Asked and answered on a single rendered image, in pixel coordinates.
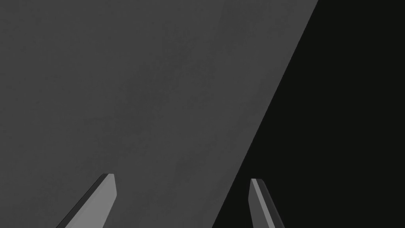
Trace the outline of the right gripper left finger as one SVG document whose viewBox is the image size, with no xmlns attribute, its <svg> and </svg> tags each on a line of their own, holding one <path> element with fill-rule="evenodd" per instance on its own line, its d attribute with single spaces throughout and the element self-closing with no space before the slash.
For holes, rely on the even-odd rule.
<svg viewBox="0 0 405 228">
<path fill-rule="evenodd" d="M 114 174 L 103 173 L 56 228 L 103 228 L 116 197 Z"/>
</svg>

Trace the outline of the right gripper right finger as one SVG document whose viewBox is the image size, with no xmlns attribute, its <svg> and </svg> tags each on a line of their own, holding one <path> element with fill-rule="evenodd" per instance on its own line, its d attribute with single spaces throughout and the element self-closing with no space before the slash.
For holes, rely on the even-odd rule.
<svg viewBox="0 0 405 228">
<path fill-rule="evenodd" d="M 248 203 L 253 228 L 285 228 L 262 179 L 250 179 Z"/>
</svg>

